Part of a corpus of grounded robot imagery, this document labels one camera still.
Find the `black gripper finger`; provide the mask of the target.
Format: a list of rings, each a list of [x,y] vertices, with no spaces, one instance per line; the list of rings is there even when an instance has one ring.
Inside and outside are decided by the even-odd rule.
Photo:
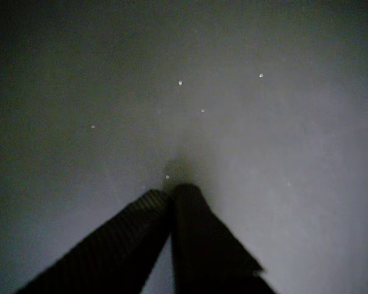
[[[216,217],[200,188],[172,190],[172,259],[177,293],[273,293],[259,262]]]
[[[140,293],[169,236],[171,201],[150,190],[19,293]]]

